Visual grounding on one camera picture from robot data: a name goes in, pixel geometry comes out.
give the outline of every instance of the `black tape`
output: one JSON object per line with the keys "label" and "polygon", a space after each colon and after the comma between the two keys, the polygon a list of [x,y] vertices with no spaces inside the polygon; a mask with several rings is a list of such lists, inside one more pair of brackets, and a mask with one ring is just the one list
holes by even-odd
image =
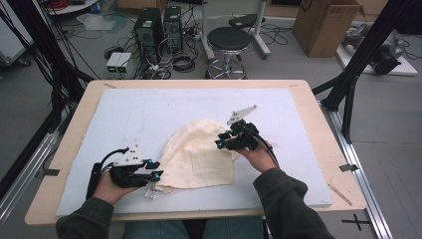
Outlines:
{"label": "black tape", "polygon": [[353,224],[356,224],[357,229],[359,231],[362,230],[362,227],[360,226],[361,224],[367,224],[367,225],[372,224],[370,221],[361,221],[361,220],[358,220],[356,214],[353,214],[353,217],[354,217],[354,220],[341,220],[341,222],[342,223],[353,223]]}
{"label": "black tape", "polygon": [[44,175],[47,176],[57,176],[59,175],[60,170],[59,169],[46,169],[44,171]]}
{"label": "black tape", "polygon": [[339,168],[340,168],[341,171],[349,171],[349,170],[350,171],[356,171],[356,170],[359,169],[355,164],[352,164],[352,165],[345,164],[345,165],[340,166]]}

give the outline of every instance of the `person's left hand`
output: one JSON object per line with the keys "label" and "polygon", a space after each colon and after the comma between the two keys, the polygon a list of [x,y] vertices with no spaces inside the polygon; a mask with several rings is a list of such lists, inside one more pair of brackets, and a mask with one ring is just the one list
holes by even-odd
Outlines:
{"label": "person's left hand", "polygon": [[109,172],[105,172],[100,179],[99,185],[93,194],[93,197],[102,199],[109,204],[117,203],[122,197],[136,190],[138,187],[121,188],[115,185],[111,180]]}

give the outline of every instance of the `floor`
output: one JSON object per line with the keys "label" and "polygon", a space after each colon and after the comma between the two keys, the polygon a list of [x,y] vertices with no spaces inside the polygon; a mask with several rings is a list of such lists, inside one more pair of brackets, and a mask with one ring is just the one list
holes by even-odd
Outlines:
{"label": "floor", "polygon": [[[129,37],[133,23],[120,15],[104,12],[117,22],[112,31],[84,30],[69,16],[63,24],[71,33],[70,40],[90,67],[101,79],[107,79],[104,51]],[[227,25],[231,17],[213,18],[210,29]],[[265,27],[274,24],[290,28],[293,19],[268,18]],[[253,44],[242,55],[249,79],[303,79],[312,88],[336,77],[342,71],[336,57],[308,58],[292,31],[280,33],[278,43],[269,44],[271,56],[263,60]],[[407,51],[421,54],[422,40],[417,36],[400,36],[409,42]],[[272,42],[264,36],[266,43]],[[195,59],[196,68],[190,73],[173,73],[171,79],[204,79],[206,57],[202,46]],[[405,59],[418,72],[422,61]],[[79,68],[94,75],[77,57]],[[316,96],[322,100],[323,92]],[[14,65],[0,72],[0,176],[3,177],[19,156],[31,136],[45,119],[50,106],[51,87],[45,82],[35,64],[29,67]],[[351,123],[351,140],[363,166],[376,200],[395,238],[422,238],[422,76],[375,76],[362,74],[357,82]],[[24,217],[41,179],[35,177],[16,207],[0,225],[1,238],[55,238],[53,226],[31,227]],[[358,230],[353,214],[360,221],[367,221],[365,211],[321,213],[328,229],[336,238],[375,238],[371,225],[361,224]],[[111,227],[110,238],[121,238],[121,223]]]}

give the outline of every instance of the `stool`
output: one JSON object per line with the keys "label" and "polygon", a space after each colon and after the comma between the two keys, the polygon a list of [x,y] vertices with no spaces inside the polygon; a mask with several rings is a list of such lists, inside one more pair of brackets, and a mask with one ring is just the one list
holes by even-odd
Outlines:
{"label": "stool", "polygon": [[224,60],[215,60],[208,66],[205,78],[209,79],[246,79],[245,68],[237,61],[230,60],[231,55],[240,55],[251,44],[251,38],[245,31],[235,27],[221,27],[208,34],[208,45],[214,51],[224,54]]}

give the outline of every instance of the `cream cloth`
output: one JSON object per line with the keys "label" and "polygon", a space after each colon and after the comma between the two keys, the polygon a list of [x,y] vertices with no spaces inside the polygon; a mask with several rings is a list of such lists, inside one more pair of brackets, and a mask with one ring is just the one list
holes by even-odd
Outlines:
{"label": "cream cloth", "polygon": [[226,129],[209,119],[192,121],[175,133],[164,147],[155,188],[198,188],[235,182],[234,162],[239,153],[218,149],[215,140]]}

